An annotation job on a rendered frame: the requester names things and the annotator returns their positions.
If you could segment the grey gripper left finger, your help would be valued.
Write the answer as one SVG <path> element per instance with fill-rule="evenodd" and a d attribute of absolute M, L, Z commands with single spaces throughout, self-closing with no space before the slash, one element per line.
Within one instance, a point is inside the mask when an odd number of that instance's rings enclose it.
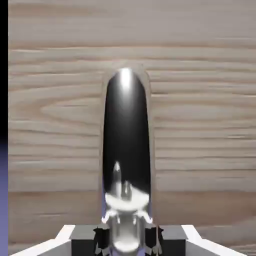
<path fill-rule="evenodd" d="M 67 224 L 55 238 L 10 256 L 110 256 L 109 227 Z"/>

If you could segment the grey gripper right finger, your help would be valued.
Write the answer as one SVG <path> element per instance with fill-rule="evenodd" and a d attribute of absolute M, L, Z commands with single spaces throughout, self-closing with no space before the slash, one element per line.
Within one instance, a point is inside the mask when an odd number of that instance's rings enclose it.
<path fill-rule="evenodd" d="M 193 225 L 148 224 L 144 256 L 247 256 L 200 236 Z"/>

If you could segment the light wood cabinet door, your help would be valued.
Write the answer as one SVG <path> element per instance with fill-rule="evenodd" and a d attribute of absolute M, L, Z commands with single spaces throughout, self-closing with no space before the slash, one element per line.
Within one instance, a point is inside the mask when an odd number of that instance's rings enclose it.
<path fill-rule="evenodd" d="M 256 0 L 8 0 L 8 253 L 99 221 L 103 79 L 150 82 L 160 224 L 256 256 Z"/>

